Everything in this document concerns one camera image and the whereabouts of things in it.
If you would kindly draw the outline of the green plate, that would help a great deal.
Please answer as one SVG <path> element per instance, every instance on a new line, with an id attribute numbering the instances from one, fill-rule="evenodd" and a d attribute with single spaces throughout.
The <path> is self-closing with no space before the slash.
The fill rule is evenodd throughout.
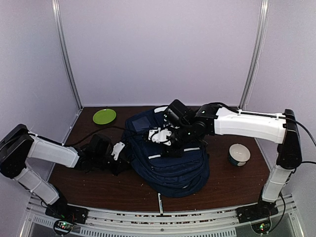
<path id="1" fill-rule="evenodd" d="M 117 113 L 113 109 L 102 109 L 93 115 L 93 122 L 98 125 L 105 125 L 116 119 Z"/>

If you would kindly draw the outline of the white teal bowl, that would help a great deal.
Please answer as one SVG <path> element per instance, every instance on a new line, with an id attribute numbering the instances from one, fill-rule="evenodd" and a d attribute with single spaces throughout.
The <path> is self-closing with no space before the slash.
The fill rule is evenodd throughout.
<path id="1" fill-rule="evenodd" d="M 228 161 L 234 166 L 244 166 L 250 159 L 249 149 L 242 144 L 233 144 L 229 147 Z"/>

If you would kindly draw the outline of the black capped marker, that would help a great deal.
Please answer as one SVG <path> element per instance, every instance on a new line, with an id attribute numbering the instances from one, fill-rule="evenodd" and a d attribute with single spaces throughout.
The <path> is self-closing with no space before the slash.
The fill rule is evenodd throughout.
<path id="1" fill-rule="evenodd" d="M 163 216 L 163 203 L 161 198 L 161 193 L 158 193 L 158 206 L 159 206 L 159 213 Z"/>

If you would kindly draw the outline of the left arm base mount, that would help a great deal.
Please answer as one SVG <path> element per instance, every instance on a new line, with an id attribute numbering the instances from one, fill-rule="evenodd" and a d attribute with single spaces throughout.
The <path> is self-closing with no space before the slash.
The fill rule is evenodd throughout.
<path id="1" fill-rule="evenodd" d="M 77 224 L 85 224 L 88 217 L 88 209 L 76 206 L 68 206 L 68 213 L 60 214 L 52 207 L 46 207 L 45 214 L 57 220 L 53 223 L 53 230 L 60 236 L 68 235 Z"/>

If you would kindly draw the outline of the right aluminium frame post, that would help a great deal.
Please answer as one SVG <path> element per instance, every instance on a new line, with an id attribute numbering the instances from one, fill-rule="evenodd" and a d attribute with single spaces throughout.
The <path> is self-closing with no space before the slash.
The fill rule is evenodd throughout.
<path id="1" fill-rule="evenodd" d="M 248 104 L 248 101 L 251 96 L 252 88 L 254 86 L 257 69 L 259 67 L 259 57 L 264 45 L 268 14 L 269 14 L 269 6 L 270 6 L 269 0 L 261 1 L 261 8 L 260 8 L 255 44 L 253 47 L 253 52 L 252 52 L 252 56 L 250 60 L 249 70 L 247 73 L 243 93 L 242 93 L 239 106 L 238 106 L 240 109 L 246 108 L 246 105 Z"/>

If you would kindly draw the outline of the left aluminium frame post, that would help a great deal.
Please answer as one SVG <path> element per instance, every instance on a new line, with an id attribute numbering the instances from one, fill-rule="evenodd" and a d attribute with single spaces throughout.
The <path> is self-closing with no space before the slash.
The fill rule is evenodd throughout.
<path id="1" fill-rule="evenodd" d="M 58 33 L 59 42 L 60 42 L 61 54 L 62 54 L 62 59 L 63 59 L 63 63 L 66 70 L 67 79 L 69 81 L 71 92 L 76 102 L 76 106 L 79 110 L 81 110 L 83 106 L 81 103 L 81 99 L 79 97 L 79 92 L 75 83 L 73 70 L 71 67 L 71 62 L 70 62 L 70 58 L 68 54 L 68 49 L 67 49 L 66 39 L 65 39 L 64 29 L 63 29 L 63 23 L 62 23 L 62 16 L 61 16 L 61 11 L 60 11 L 60 3 L 58 0 L 52 0 L 51 2 L 52 2 L 52 10 L 53 10 L 53 15 L 55 19 L 55 24 L 56 24 L 56 29 Z"/>

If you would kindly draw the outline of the aluminium front rail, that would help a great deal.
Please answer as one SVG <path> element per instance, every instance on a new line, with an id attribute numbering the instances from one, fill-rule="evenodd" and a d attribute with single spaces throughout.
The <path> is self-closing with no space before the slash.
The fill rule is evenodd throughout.
<path id="1" fill-rule="evenodd" d="M 240 223 L 232 206 L 218 209 L 165 212 L 132 212 L 84 207 L 85 224 L 76 224 L 66 237 L 306 237 L 296 204 L 284 197 L 282 221 L 268 235 L 252 229 L 252 222 Z M 58 237 L 53 230 L 56 218 L 45 215 L 38 198 L 31 198 L 18 237 Z"/>

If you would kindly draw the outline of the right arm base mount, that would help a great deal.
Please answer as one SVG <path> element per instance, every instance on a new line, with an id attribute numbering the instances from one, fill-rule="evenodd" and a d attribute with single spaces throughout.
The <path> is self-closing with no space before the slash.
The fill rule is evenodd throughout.
<path id="1" fill-rule="evenodd" d="M 253 204 L 236 209 L 238 222 L 250 223 L 254 233 L 264 235 L 272 229 L 271 217 L 278 214 L 275 205 Z"/>

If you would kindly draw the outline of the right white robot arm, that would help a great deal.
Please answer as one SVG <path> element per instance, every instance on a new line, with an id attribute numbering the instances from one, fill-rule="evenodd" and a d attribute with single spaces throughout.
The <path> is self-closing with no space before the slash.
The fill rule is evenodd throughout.
<path id="1" fill-rule="evenodd" d="M 267 114 L 237 110 L 221 102 L 211 102 L 196 111 L 179 100 L 155 110 L 161 111 L 174 130 L 167 135 L 169 145 L 180 148 L 206 135 L 237 135 L 264 139 L 278 145 L 276 163 L 261 192 L 253 214 L 265 217 L 293 172 L 302 162 L 300 136 L 294 112 Z"/>

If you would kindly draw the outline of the aluminium frame post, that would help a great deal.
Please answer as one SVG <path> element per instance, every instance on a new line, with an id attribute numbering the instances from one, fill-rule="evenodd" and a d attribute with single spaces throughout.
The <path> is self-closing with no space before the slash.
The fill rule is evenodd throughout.
<path id="1" fill-rule="evenodd" d="M 81 99 L 79 97 L 79 92 L 75 83 L 73 70 L 71 67 L 71 62 L 70 62 L 70 58 L 68 54 L 68 49 L 67 49 L 66 39 L 65 39 L 64 29 L 63 29 L 63 23 L 62 23 L 62 16 L 61 16 L 61 11 L 60 11 L 60 3 L 58 0 L 52 0 L 51 2 L 52 2 L 52 10 L 53 10 L 53 15 L 55 19 L 55 24 L 56 24 L 56 29 L 58 33 L 59 42 L 60 42 L 61 54 L 62 54 L 62 59 L 63 59 L 63 63 L 66 70 L 67 79 L 69 81 L 71 92 L 76 102 L 76 106 L 79 110 L 81 110 L 83 106 L 81 103 Z"/>
<path id="2" fill-rule="evenodd" d="M 252 56 L 250 60 L 249 70 L 247 73 L 243 93 L 242 93 L 239 106 L 238 106 L 240 109 L 246 108 L 246 105 L 248 104 L 248 101 L 251 96 L 252 88 L 254 86 L 257 69 L 259 67 L 259 57 L 264 45 L 268 14 L 269 14 L 269 6 L 270 6 L 269 0 L 261 1 L 261 8 L 260 8 L 255 44 L 253 47 L 253 52 L 252 52 Z"/>

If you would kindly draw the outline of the navy blue backpack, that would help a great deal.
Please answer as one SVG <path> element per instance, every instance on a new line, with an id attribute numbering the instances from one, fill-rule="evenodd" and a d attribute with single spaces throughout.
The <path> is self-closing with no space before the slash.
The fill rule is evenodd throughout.
<path id="1" fill-rule="evenodd" d="M 181 157 L 167 157 L 164 145 L 145 140 L 150 129 L 167 125 L 165 109 L 157 107 L 128 118 L 122 141 L 130 165 L 151 188 L 166 197 L 181 198 L 198 192 L 207 183 L 209 155 L 203 143 L 191 142 Z"/>

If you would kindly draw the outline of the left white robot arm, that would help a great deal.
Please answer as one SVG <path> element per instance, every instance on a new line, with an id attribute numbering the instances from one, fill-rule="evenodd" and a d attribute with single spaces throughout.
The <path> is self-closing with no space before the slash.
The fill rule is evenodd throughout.
<path id="1" fill-rule="evenodd" d="M 19 124 L 0 142 L 0 172 L 37 195 L 60 219 L 67 219 L 71 215 L 67 199 L 57 187 L 36 173 L 27 159 L 44 160 L 87 172 L 109 170 L 113 175 L 129 168 L 123 142 L 113 144 L 100 131 L 93 132 L 89 138 L 90 141 L 81 147 L 78 143 L 65 145 L 34 134 L 26 125 Z"/>

